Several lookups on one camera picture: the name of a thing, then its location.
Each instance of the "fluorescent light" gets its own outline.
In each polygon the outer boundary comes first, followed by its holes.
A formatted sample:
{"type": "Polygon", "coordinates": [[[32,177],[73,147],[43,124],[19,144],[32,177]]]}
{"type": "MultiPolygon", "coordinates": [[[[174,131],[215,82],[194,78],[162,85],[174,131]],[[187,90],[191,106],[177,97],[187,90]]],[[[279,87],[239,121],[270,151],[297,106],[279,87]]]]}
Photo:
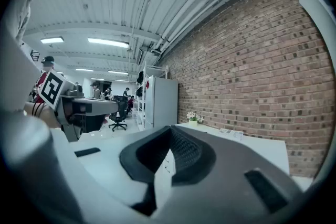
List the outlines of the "fluorescent light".
{"type": "Polygon", "coordinates": [[[64,42],[64,39],[62,37],[54,37],[54,38],[44,38],[41,39],[41,42],[43,44],[48,44],[48,43],[62,43],[64,42]]]}
{"type": "Polygon", "coordinates": [[[92,69],[81,69],[81,68],[75,68],[77,71],[90,71],[93,72],[92,69]]]}
{"type": "Polygon", "coordinates": [[[125,73],[125,72],[117,72],[117,71],[109,71],[109,73],[128,75],[128,73],[125,73]]]}
{"type": "Polygon", "coordinates": [[[129,45],[126,42],[120,42],[120,41],[113,41],[113,40],[107,40],[107,39],[97,39],[97,38],[88,38],[88,41],[90,43],[98,43],[103,45],[112,45],[112,46],[118,46],[122,48],[128,49],[129,45]]]}

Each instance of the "ceiling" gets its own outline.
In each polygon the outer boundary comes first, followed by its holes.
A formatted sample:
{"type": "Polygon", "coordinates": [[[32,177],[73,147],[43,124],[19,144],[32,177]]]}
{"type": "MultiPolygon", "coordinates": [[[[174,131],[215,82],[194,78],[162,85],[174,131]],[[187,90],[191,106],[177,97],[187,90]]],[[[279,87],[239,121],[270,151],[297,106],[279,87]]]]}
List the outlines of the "ceiling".
{"type": "Polygon", "coordinates": [[[154,64],[163,53],[225,0],[33,0],[24,41],[42,55],[52,55],[59,71],[90,68],[94,76],[125,79],[107,71],[128,72],[135,81],[144,63],[154,64]],[[43,45],[59,37],[64,43],[43,45]],[[126,41],[125,48],[90,44],[88,37],[126,41]]]}

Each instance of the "shelving rack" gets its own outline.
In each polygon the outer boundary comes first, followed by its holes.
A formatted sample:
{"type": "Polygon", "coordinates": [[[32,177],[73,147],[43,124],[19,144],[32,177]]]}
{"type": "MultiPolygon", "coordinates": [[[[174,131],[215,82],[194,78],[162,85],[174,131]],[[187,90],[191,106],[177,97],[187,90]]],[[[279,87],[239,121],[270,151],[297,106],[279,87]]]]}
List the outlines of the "shelving rack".
{"type": "Polygon", "coordinates": [[[142,87],[142,98],[140,100],[139,97],[136,97],[135,99],[135,105],[137,107],[137,117],[136,122],[139,128],[139,131],[143,131],[145,129],[145,87],[148,81],[148,78],[151,76],[155,77],[165,77],[165,79],[168,79],[168,66],[162,67],[155,67],[155,66],[149,66],[145,62],[145,66],[143,68],[143,81],[142,83],[135,83],[135,90],[137,91],[139,88],[142,87]]]}

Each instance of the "table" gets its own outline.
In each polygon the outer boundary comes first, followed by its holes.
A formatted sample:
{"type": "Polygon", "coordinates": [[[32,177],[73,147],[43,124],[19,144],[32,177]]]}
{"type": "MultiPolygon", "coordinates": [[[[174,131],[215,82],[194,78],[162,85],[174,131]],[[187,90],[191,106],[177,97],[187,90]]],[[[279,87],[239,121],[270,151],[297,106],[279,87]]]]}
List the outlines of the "table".
{"type": "MultiPolygon", "coordinates": [[[[197,127],[192,127],[189,125],[189,123],[181,123],[177,124],[177,126],[195,129],[225,139],[222,135],[219,134],[219,129],[215,129],[202,124],[199,124],[197,127]]],[[[243,136],[242,140],[239,143],[242,143],[243,145],[251,148],[256,153],[258,153],[269,162],[284,171],[287,175],[289,175],[288,155],[286,144],[284,141],[243,136]]]]}

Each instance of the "potted plant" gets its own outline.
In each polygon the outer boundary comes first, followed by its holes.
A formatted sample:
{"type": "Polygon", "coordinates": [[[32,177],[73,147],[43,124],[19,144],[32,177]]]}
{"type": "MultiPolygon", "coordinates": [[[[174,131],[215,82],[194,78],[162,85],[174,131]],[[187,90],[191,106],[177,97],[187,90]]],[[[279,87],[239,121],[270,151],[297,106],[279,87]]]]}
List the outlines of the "potted plant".
{"type": "Polygon", "coordinates": [[[203,117],[202,116],[199,116],[197,115],[196,113],[194,112],[189,112],[187,114],[187,118],[189,119],[189,125],[191,127],[197,127],[197,123],[202,123],[203,122],[203,117]]]}

